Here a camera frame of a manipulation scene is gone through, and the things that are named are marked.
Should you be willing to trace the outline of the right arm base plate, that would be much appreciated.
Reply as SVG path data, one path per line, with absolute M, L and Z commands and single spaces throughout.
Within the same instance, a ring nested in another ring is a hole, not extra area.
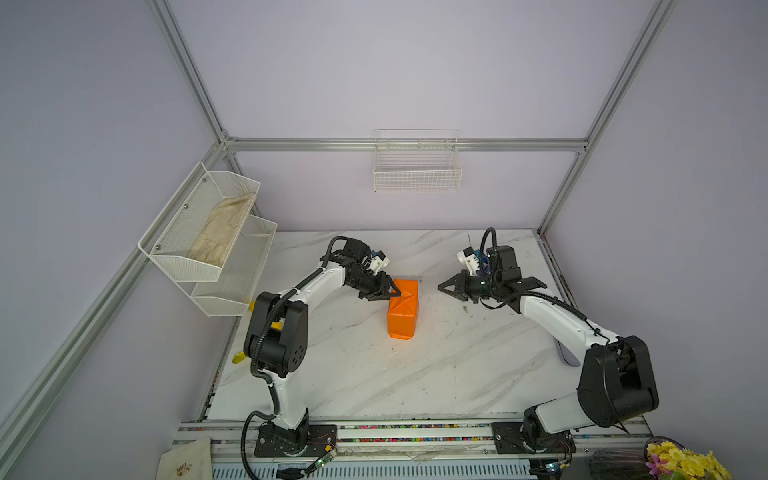
M 522 422 L 494 422 L 492 438 L 498 454 L 565 454 L 575 451 L 575 444 L 568 431 L 547 433 L 536 425 Z

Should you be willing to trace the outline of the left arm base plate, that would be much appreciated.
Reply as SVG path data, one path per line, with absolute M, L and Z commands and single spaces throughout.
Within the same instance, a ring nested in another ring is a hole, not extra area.
M 336 444 L 338 428 L 331 424 L 300 425 L 295 430 L 266 423 L 259 427 L 256 458 L 319 457 Z

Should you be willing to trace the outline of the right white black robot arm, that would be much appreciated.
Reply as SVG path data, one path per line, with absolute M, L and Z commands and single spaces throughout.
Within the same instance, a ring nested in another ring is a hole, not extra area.
M 607 428 L 658 408 L 649 348 L 639 337 L 599 327 L 544 282 L 525 277 L 508 245 L 485 253 L 467 247 L 457 258 L 462 270 L 440 283 L 440 292 L 513 309 L 552 335 L 580 369 L 574 392 L 525 410 L 521 434 L 527 450 L 542 451 L 551 438 L 574 429 Z

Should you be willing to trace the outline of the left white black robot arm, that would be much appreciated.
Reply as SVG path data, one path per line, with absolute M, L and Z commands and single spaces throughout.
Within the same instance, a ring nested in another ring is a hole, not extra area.
M 272 411 L 250 412 L 244 427 L 259 419 L 259 442 L 291 455 L 306 447 L 309 409 L 299 398 L 298 370 L 308 353 L 309 315 L 343 287 L 369 302 L 399 297 L 400 289 L 385 272 L 389 262 L 383 251 L 359 239 L 335 236 L 304 279 L 281 292 L 256 297 L 243 354 L 250 361 L 251 376 L 266 383 Z

